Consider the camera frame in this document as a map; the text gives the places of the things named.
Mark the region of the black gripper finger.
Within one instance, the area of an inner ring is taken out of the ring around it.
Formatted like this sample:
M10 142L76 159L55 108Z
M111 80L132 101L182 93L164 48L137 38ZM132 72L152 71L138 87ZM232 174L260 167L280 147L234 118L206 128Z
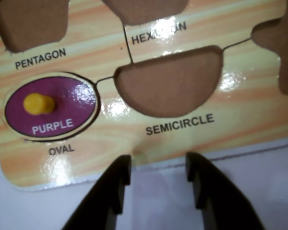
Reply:
M207 158L186 154L186 176L192 183L195 208L201 210L205 230L263 230L245 195Z
M121 155L104 171L64 230L114 230L117 216L123 213L125 187L131 184L132 158Z

